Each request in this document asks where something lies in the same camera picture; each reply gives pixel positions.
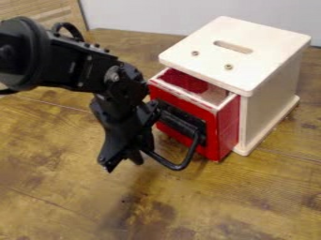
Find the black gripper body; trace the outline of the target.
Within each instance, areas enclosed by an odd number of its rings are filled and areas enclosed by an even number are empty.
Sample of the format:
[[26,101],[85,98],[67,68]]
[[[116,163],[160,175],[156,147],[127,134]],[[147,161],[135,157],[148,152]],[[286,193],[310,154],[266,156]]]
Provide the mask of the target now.
[[111,173],[125,148],[140,149],[142,130],[151,128],[152,106],[143,102],[150,93],[143,74],[129,64],[111,67],[104,76],[107,89],[93,95],[89,109],[104,129],[105,140],[97,163]]

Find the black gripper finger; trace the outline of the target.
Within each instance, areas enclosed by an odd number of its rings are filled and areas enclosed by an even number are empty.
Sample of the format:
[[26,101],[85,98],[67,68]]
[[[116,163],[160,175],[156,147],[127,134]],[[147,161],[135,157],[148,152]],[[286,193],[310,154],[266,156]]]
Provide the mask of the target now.
[[142,165],[144,163],[144,159],[136,148],[124,149],[123,159],[128,159],[135,165]]
[[144,152],[152,152],[154,151],[154,136],[152,136],[150,127],[143,128],[140,136],[142,136],[140,149]]

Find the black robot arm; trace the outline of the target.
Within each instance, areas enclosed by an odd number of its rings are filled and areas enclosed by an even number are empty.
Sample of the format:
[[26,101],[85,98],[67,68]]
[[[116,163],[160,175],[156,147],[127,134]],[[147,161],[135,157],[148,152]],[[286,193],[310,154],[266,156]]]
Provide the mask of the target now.
[[0,22],[0,83],[2,95],[39,86],[93,94],[89,109],[105,132],[99,164],[112,171],[124,159],[144,162],[155,110],[143,102],[147,82],[132,65],[84,40],[71,23],[45,29],[26,17]]

